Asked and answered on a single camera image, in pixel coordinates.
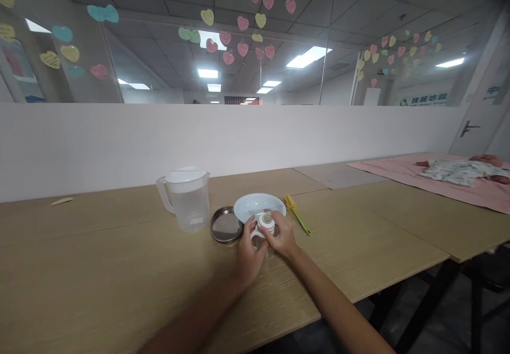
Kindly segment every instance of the baby doll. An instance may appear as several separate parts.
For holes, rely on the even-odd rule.
[[[429,167],[418,175],[463,186],[474,186],[473,180],[480,177],[510,184],[510,175],[500,168],[503,161],[495,155],[477,155],[469,160],[429,160],[416,165]]]

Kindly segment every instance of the pink blanket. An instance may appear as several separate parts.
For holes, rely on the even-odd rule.
[[[424,172],[426,167],[417,166],[415,163],[417,161],[434,159],[455,160],[468,158],[426,153],[401,158],[349,163],[348,165],[464,203],[487,207],[498,212],[510,214],[510,185],[503,185],[479,178],[475,179],[474,187],[464,187],[418,175],[418,173]],[[509,169],[510,164],[503,163],[502,168]]]

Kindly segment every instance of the plastic pitcher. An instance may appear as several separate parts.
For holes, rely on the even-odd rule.
[[[156,181],[163,205],[175,213],[184,232],[197,232],[209,223],[209,175],[198,167],[183,167]]]

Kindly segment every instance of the bottle handle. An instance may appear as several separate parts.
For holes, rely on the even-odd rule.
[[[159,191],[159,196],[161,196],[161,200],[163,201],[163,205],[167,210],[169,210],[172,213],[175,213],[174,208],[170,202],[170,199],[168,198],[168,195],[165,190],[165,176],[161,176],[158,180],[156,180],[156,187]]]

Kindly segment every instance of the white bowl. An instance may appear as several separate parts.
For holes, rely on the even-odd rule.
[[[279,211],[283,216],[287,214],[285,204],[279,198],[268,194],[244,195],[237,199],[234,204],[234,213],[243,224],[253,215],[255,215],[255,220],[257,220],[258,215],[263,213],[264,209]]]

